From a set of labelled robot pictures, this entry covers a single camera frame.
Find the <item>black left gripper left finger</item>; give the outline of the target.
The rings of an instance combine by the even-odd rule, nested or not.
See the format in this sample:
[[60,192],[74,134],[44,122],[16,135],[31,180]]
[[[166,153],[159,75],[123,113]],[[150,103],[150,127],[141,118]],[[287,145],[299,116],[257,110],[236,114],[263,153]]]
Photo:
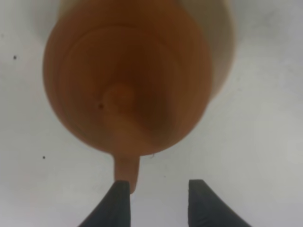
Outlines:
[[80,227],[130,227],[130,184],[116,181]]

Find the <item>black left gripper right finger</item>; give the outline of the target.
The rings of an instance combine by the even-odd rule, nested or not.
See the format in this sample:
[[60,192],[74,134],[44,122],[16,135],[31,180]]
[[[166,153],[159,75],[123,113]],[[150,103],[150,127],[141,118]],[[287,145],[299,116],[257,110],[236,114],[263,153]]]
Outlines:
[[203,180],[189,180],[188,225],[190,227],[248,227]]

